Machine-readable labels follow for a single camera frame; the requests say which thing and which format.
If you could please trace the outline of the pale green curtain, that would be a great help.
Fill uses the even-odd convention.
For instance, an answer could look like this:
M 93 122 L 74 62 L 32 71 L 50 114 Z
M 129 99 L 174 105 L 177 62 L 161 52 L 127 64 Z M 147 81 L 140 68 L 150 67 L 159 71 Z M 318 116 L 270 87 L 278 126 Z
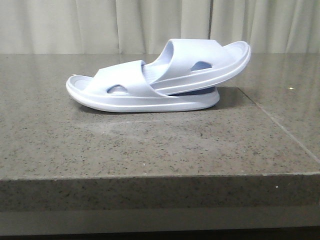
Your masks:
M 2 54 L 158 54 L 173 38 L 317 53 L 317 0 L 3 0 Z

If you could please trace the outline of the light blue slipper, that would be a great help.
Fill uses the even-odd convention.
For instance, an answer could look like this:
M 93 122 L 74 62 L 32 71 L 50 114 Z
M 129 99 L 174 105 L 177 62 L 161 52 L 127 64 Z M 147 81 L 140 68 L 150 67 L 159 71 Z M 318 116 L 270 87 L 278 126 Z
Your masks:
M 145 80 L 143 63 L 136 60 L 101 68 L 93 77 L 72 75 L 66 89 L 84 106 L 116 113 L 192 111 L 210 108 L 220 100 L 215 88 L 178 96 L 159 93 Z
M 210 39 L 170 39 L 159 57 L 141 67 L 146 82 L 164 95 L 206 89 L 239 74 L 248 64 L 245 41 L 221 46 Z

